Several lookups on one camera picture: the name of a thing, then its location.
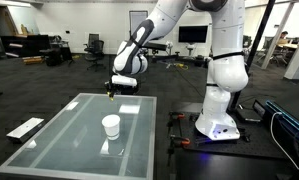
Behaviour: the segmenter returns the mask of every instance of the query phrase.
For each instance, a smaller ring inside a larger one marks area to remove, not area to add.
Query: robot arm
[[[137,86],[135,79],[121,75],[144,72],[148,63],[140,53],[141,46],[167,35],[186,10],[209,11],[213,23],[214,57],[208,65],[206,95],[196,128],[212,140],[238,139],[240,133],[226,110],[230,93],[242,90],[248,82],[242,52],[244,0],[159,0],[129,41],[121,44],[113,68],[118,75],[112,77],[112,84]]]

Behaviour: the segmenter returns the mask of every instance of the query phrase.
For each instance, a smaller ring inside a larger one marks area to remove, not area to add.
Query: white cup
[[[102,125],[105,128],[109,140],[116,140],[119,138],[120,117],[112,114],[102,119]]]

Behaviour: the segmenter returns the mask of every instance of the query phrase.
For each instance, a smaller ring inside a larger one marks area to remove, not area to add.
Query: gray carpet
[[[108,64],[108,56],[103,60]],[[63,63],[57,67],[45,64],[24,65],[21,59],[0,60],[0,165],[21,145],[14,145],[6,134],[31,117],[50,120],[77,94],[105,93],[103,83],[109,79],[106,70],[87,71],[90,64],[77,59],[70,67]],[[199,93],[205,93],[207,70],[191,66],[189,70],[179,70]],[[166,167],[167,113],[172,103],[202,102],[196,90],[185,81],[175,68],[166,69],[165,64],[149,64],[149,69],[141,75],[144,81],[139,95],[157,97],[156,145],[154,177],[157,180],[169,178]],[[250,106],[253,97],[274,99],[292,88],[293,83],[282,80],[281,75],[272,70],[252,67],[248,86],[243,90],[240,101]]]

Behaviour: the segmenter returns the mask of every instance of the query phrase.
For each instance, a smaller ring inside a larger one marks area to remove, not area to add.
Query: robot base
[[[213,141],[239,139],[240,133],[235,121],[228,114],[224,116],[221,121],[206,120],[205,115],[200,113],[195,123],[196,129]]]

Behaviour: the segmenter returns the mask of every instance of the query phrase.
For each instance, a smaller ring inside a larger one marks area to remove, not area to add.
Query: television screen
[[[205,43],[208,26],[180,26],[179,42]]]

